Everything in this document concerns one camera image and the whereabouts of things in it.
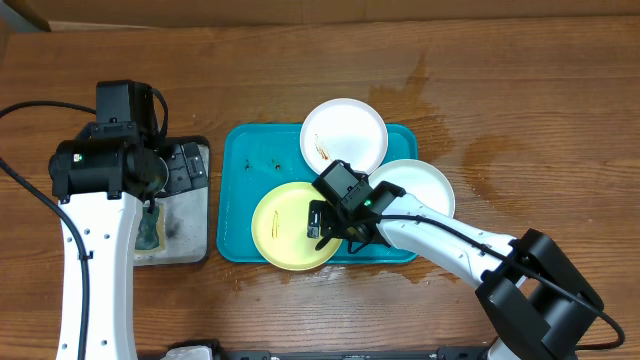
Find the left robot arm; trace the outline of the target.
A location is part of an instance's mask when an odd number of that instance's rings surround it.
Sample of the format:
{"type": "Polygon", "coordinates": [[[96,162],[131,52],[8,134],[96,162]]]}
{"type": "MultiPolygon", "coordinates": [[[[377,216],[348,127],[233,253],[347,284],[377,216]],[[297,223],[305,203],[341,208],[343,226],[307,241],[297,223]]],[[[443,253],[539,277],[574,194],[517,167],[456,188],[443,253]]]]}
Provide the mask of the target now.
{"type": "Polygon", "coordinates": [[[100,82],[96,119],[49,162],[63,213],[57,358],[134,359],[133,270],[199,263],[209,253],[210,149],[170,138],[161,93],[100,82]]]}

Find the yellow-green plate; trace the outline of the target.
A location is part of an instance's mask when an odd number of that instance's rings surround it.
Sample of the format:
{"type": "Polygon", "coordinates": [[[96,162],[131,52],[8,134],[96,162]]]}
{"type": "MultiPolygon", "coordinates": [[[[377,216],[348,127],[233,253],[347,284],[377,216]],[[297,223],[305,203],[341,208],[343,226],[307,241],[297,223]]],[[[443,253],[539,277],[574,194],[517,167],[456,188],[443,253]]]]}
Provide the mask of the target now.
{"type": "Polygon", "coordinates": [[[308,182],[290,182],[267,193],[251,223],[254,245],[270,264],[288,271],[306,271],[325,264],[340,248],[334,238],[321,250],[317,238],[307,236],[309,205],[324,200],[308,182]]]}

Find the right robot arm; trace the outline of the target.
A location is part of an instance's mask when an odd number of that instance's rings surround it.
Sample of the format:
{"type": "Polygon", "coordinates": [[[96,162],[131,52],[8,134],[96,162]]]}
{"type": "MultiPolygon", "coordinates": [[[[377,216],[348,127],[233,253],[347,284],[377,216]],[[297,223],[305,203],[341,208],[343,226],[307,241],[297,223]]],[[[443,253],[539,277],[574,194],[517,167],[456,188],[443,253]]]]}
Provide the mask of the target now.
{"type": "Polygon", "coordinates": [[[342,160],[313,181],[307,235],[351,254],[384,245],[424,257],[467,283],[497,333],[486,359],[573,359],[604,304],[566,254],[535,229],[521,237],[454,219],[446,177],[418,160],[367,175],[342,160]]]}

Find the green and yellow sponge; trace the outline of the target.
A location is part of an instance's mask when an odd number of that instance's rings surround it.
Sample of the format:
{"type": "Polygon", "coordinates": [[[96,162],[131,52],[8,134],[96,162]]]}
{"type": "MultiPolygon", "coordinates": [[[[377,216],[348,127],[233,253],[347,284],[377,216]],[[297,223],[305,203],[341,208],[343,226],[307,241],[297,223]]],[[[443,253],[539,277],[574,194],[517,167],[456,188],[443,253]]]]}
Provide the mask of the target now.
{"type": "Polygon", "coordinates": [[[159,252],[165,248],[164,208],[155,205],[143,208],[143,215],[135,240],[135,251],[141,253],[159,252]]]}

